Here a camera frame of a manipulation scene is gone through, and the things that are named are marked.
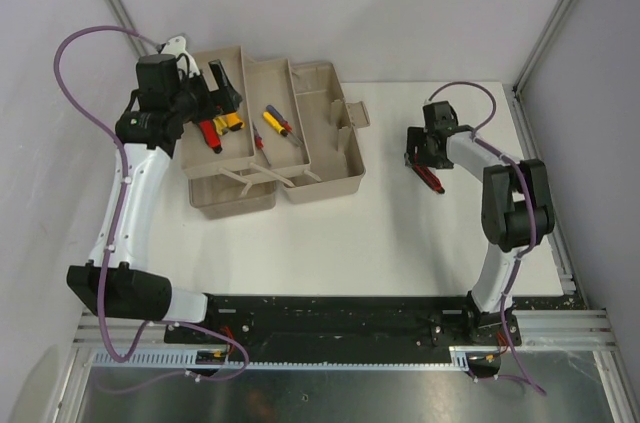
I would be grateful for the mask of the beige plastic tool box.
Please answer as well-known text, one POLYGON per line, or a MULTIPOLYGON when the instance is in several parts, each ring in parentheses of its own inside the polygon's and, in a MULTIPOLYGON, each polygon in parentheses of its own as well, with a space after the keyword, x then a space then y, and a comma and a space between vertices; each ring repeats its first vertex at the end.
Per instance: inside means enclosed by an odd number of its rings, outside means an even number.
POLYGON ((282 189, 294 204, 355 193, 365 175, 357 137, 370 118, 347 101, 334 65, 256 60, 241 47, 196 54, 209 85, 222 65, 242 98, 236 113, 189 124, 181 168, 189 202, 210 219, 274 207, 282 189))

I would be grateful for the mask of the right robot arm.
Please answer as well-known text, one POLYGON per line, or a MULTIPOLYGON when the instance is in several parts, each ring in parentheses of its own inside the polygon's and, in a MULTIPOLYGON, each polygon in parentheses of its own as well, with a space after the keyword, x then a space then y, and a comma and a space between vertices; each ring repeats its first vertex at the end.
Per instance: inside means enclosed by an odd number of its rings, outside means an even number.
POLYGON ((461 125, 447 101, 423 106, 425 124, 407 129, 405 165, 434 192, 444 187, 437 170, 459 166, 482 184, 480 220, 488 241, 478 280, 467 296, 471 313, 461 319, 463 336, 484 344, 512 305, 511 288, 525 255, 555 227, 545 164, 518 160, 461 125))

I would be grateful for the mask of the yellow black box cutter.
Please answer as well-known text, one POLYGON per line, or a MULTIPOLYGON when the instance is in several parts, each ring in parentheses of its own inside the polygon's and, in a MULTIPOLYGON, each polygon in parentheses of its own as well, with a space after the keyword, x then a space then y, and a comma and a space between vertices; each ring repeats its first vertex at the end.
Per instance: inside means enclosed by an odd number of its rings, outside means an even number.
POLYGON ((224 136, 229 132, 229 126, 226 122, 226 119, 223 116, 218 116, 213 119, 214 127, 216 133, 219 136, 224 136))

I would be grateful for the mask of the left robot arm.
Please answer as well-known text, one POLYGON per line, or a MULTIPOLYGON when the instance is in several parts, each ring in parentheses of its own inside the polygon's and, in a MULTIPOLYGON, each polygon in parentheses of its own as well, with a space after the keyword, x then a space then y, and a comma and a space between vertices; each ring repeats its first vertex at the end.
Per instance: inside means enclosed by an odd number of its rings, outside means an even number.
POLYGON ((242 101, 222 62, 208 66, 214 90, 186 52, 139 59, 138 87, 115 125, 115 175, 101 231, 87 263, 67 273, 69 288, 95 316, 185 321, 187 332, 202 343, 221 330, 207 296, 176 288, 147 267, 151 220, 185 125, 202 127, 211 142, 214 119, 237 111, 242 101))

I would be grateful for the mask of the red folding knife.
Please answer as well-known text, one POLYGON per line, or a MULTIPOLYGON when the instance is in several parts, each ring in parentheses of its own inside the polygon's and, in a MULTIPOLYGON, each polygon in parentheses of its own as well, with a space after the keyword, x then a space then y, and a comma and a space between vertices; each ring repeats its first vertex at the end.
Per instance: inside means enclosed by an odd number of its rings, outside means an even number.
POLYGON ((214 121, 201 121, 197 126, 200 129, 206 145, 212 149, 215 154, 220 154, 223 148, 214 121))

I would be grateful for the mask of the large blue red screwdriver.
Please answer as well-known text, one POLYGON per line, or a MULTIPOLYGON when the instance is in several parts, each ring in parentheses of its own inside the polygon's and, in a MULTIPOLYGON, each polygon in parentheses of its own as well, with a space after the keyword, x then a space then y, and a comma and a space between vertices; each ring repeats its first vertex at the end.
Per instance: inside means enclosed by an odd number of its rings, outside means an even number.
POLYGON ((267 163, 268 166, 271 166, 271 161, 268 157, 268 154, 266 152, 265 146, 264 146, 264 142, 263 142, 263 138, 261 137, 257 127, 255 125, 252 125, 252 130, 253 130, 253 134, 254 134, 254 142, 255 142, 255 146, 257 149, 259 149, 262 153, 262 155, 264 156, 264 159, 267 163))

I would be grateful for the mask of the small blue red screwdriver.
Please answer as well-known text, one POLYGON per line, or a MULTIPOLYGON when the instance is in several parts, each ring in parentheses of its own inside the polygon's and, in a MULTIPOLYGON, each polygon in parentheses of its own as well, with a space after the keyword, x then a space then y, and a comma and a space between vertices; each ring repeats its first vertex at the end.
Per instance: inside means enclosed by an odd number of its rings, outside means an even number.
POLYGON ((281 113, 272 105, 267 105, 265 111, 268 111, 269 113, 271 113, 284 127, 285 129, 289 132, 289 135, 287 138, 288 141, 290 141, 294 146, 296 147, 302 147, 303 146, 303 142, 300 138, 297 137, 297 135, 293 132, 293 128, 292 126, 289 124, 289 122, 281 115, 281 113))

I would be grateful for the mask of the yellow utility knife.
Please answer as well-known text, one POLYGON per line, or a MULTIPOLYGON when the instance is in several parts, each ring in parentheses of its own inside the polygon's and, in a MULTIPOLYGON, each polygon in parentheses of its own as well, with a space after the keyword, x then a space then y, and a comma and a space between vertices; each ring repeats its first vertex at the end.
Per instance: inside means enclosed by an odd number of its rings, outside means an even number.
POLYGON ((239 116, 237 112, 227 114, 225 116, 225 121, 228 129, 231 132, 240 131, 245 127, 244 120, 239 116))

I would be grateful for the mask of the yellow handle screwdriver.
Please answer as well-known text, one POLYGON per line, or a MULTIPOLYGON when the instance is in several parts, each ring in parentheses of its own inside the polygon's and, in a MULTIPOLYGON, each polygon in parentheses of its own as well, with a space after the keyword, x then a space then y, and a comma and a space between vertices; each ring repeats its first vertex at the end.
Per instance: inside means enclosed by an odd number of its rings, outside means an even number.
POLYGON ((289 132, 285 129, 285 127, 268 111, 265 111, 263 114, 263 119, 281 136, 287 138, 289 132))

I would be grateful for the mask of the red black utility knife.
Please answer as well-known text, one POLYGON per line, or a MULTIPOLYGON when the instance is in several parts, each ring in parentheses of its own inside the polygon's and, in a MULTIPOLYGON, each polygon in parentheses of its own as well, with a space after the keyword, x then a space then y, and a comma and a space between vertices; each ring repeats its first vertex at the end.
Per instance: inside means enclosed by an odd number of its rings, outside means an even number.
POLYGON ((433 192, 436 194, 444 194, 445 189, 439 178, 432 170, 424 164, 417 163, 415 156, 406 153, 404 155, 405 165, 410 168, 433 192))

